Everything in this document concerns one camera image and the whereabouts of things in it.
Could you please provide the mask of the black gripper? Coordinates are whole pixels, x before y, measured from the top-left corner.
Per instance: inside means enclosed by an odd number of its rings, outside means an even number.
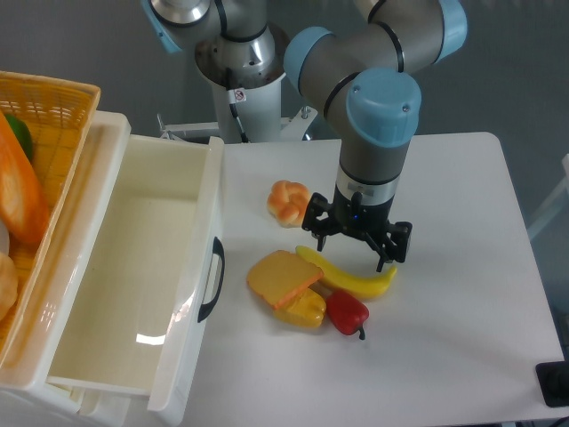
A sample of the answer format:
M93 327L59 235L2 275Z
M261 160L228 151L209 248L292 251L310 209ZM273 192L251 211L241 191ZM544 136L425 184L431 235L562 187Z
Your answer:
M304 219L303 230L317 240L317 251L322 252L328 236L344 234L352 238L365 238L365 242L379 255L377 272L382 272L386 263L402 263L410 245L413 225L410 222L390 222L390 198L380 205L365 205L360 202L353 208L350 199L343 196L338 187L334 189L333 203L322 194L312 194Z

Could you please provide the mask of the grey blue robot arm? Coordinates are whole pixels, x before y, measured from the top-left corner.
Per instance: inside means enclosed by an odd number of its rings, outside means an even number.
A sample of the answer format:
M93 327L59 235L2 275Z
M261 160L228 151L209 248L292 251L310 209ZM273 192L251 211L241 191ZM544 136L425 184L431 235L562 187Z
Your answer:
M281 135L288 79L341 138L332 199L314 195L302 228L323 245L343 234L380 264L405 260L412 225L390 222L421 107L413 72L459 50L468 33L458 1L360 1L366 25L341 39L310 27L294 37L268 20L264 1L146 1L167 52L189 51L210 84L227 143Z

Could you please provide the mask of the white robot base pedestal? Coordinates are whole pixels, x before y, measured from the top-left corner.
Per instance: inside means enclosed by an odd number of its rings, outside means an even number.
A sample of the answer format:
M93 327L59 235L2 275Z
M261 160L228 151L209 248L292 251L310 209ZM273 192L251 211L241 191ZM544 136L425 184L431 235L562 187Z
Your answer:
M195 49L210 84L220 137L226 143L278 141L286 33L274 23L251 40L216 36Z

